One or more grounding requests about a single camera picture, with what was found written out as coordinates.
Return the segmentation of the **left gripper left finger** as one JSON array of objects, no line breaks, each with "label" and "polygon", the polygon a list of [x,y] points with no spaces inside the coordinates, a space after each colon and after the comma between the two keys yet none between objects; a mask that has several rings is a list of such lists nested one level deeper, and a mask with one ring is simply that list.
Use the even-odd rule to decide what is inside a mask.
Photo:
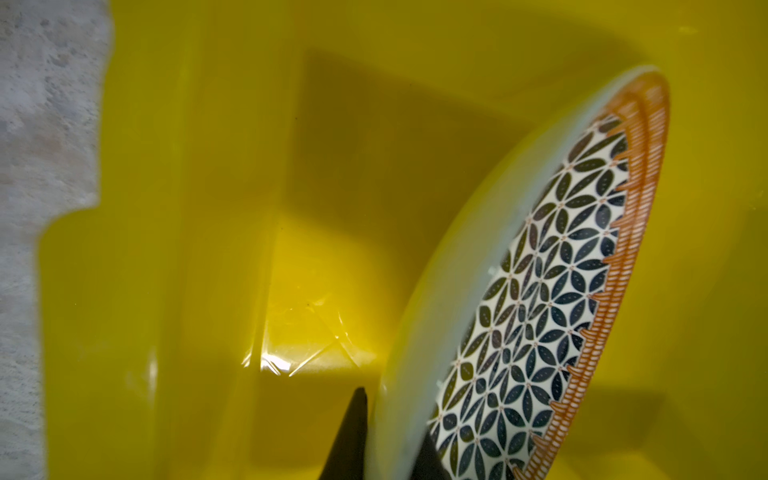
[{"label": "left gripper left finger", "polygon": [[363,387],[350,399],[320,480],[362,480],[368,430],[368,397]]}]

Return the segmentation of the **geometric patterned plate orange rim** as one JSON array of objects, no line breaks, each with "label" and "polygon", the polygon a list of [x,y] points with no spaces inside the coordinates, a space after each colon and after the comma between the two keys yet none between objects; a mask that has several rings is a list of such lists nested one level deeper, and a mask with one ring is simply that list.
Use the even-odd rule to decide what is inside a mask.
[{"label": "geometric patterned plate orange rim", "polygon": [[543,479],[583,401],[638,257],[669,87],[641,65],[510,151],[408,302],[368,425],[364,475]]}]

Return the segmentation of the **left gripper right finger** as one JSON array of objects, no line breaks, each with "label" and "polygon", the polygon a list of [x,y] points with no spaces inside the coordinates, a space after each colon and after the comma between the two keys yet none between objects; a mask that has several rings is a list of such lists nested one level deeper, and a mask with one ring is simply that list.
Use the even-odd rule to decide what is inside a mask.
[{"label": "left gripper right finger", "polygon": [[438,450],[429,432],[426,432],[414,462],[411,480],[450,480],[438,455]]}]

